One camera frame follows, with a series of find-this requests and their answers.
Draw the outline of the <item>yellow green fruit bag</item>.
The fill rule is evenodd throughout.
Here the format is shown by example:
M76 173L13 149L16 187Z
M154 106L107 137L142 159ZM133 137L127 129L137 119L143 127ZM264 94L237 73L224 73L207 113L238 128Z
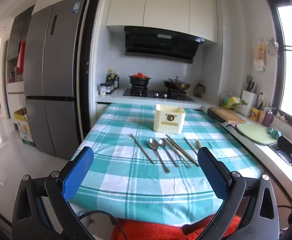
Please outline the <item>yellow green fruit bag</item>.
M226 89L220 95L220 104L222 108L229 109L240 113L242 107L247 106L247 102L234 96L233 93Z

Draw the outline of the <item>black range hood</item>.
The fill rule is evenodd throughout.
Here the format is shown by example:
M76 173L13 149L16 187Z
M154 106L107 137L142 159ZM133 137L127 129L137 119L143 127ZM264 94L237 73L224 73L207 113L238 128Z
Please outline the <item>black range hood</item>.
M193 63L204 38L151 27L125 26L125 54L147 55Z

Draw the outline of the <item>black clay pot red lid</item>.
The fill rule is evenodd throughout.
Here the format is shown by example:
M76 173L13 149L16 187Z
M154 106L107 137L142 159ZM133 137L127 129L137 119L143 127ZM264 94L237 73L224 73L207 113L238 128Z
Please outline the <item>black clay pot red lid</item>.
M150 77L145 76L143 73L137 73L129 76L130 84L134 87L147 87Z

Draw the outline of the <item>steel spoon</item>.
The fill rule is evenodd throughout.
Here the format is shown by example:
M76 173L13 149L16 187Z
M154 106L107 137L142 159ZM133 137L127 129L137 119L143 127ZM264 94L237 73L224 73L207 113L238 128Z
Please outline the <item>steel spoon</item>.
M171 154L166 149L166 140L164 138L162 138L162 139L160 139L158 141L158 144L164 149L164 151L166 152L167 156L169 157L169 159L171 160L171 162L174 164L174 166L175 167L178 167L176 161L174 160L174 158L171 156Z
M149 139L149 147L154 151L154 153L155 153L156 156L158 157L158 159L159 159L159 161L160 161L160 163L161 163L161 165L162 165L164 171L165 171L166 173L169 173L170 170L166 167L166 165L165 165L165 163L163 162L163 160L162 160L160 154L159 154L158 151L157 151L157 150L158 150L158 143L157 143L157 141L156 141L155 139L153 139L153 138L150 138L150 139Z

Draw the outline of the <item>cream utensil holder box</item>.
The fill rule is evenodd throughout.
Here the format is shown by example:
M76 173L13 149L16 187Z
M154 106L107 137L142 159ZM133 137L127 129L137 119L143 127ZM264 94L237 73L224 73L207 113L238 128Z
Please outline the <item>cream utensil holder box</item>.
M153 129L158 133L181 134L185 116L186 112L182 107L157 104Z

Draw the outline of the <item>spice jar rack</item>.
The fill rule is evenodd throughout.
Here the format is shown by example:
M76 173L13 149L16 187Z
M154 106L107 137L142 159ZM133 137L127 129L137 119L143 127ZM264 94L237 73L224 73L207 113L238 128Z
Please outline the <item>spice jar rack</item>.
M105 96L106 94L112 94L115 90L113 82L105 82L99 85L99 95Z

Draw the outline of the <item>red towel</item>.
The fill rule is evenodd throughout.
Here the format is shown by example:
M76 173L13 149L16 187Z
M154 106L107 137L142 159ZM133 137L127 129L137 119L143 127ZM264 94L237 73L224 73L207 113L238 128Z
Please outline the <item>red towel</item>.
M177 226L118 219L128 239L196 239L214 215L194 224Z

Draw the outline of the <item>teal plaid tablecloth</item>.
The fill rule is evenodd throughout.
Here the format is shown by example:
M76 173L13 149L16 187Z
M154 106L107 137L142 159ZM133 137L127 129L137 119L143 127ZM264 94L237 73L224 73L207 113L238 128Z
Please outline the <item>teal plaid tablecloth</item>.
M169 148L178 167L158 148L166 173L149 147L162 139L153 129L155 107L112 103L84 139L94 161L70 202L86 211L103 210L117 218L173 226L193 224L217 212L222 200L214 194L203 171L191 161L188 168ZM133 134L154 165L139 149Z

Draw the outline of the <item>wok with glass lid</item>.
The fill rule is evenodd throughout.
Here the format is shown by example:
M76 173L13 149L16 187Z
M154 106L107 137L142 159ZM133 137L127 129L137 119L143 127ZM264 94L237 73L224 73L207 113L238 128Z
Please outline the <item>wok with glass lid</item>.
M181 81L179 76L176 76L175 79L169 77L168 80L163 81L163 84L169 90L178 90L182 92L190 88L190 84Z

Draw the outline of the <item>white knife block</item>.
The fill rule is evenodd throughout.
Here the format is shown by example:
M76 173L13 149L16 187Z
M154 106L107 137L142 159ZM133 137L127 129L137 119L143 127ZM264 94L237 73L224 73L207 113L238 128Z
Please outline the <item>white knife block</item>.
M255 106L257 94L243 90L241 96L240 114L250 116L251 109Z

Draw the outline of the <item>wall calendar hanging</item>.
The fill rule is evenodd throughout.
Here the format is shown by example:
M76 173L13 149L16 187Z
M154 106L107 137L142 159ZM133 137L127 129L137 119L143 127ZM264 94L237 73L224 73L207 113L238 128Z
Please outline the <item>wall calendar hanging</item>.
M254 70L262 72L266 69L266 45L261 40L255 48Z

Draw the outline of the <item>purple soap bottle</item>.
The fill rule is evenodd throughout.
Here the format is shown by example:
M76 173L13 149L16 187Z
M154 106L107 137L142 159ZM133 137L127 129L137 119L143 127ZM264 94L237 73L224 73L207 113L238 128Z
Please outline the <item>purple soap bottle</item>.
M264 120L263 125L269 127L274 120L274 111L276 110L275 107L265 107L264 108Z

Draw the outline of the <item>black gas stove top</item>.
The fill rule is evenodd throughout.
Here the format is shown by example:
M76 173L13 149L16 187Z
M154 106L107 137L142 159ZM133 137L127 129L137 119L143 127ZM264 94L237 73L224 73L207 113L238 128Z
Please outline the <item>black gas stove top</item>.
M149 90L147 87L131 87L128 88L124 94L124 96L136 96L143 98L155 98L155 99L169 99L169 100L179 100L179 101L188 101L195 102L192 98L187 96L186 92L182 92L179 90Z

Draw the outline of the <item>cardboard box on floor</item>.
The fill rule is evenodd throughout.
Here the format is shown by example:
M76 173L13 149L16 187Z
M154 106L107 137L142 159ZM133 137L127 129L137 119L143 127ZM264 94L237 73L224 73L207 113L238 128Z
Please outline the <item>cardboard box on floor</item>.
M35 146L35 142L33 140L29 122L27 119L27 111L25 108L18 109L14 112L14 118L16 120L21 140L24 144L29 146Z

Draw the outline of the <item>grey multi-door refrigerator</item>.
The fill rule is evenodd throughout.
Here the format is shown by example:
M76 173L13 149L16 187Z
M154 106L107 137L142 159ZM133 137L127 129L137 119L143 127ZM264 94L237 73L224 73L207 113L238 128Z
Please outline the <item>grey multi-door refrigerator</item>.
M23 82L35 147L71 159L80 144L76 96L78 40L86 0L63 0L30 19Z

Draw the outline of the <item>wooden cutting board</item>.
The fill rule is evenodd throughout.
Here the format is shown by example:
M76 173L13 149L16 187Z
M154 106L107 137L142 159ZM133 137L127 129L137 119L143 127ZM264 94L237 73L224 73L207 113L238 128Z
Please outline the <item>wooden cutting board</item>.
M234 114L232 111L219 108L219 107L209 107L207 109L207 114L214 120L223 123L227 122L228 124L245 124L246 121Z

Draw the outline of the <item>sauce bottles group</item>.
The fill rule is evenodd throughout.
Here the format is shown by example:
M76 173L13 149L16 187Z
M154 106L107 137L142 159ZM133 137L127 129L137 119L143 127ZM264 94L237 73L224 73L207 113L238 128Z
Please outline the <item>sauce bottles group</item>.
M110 68L108 70L107 81L113 82L114 89L119 88L119 74L118 74L118 72L115 72L113 68Z

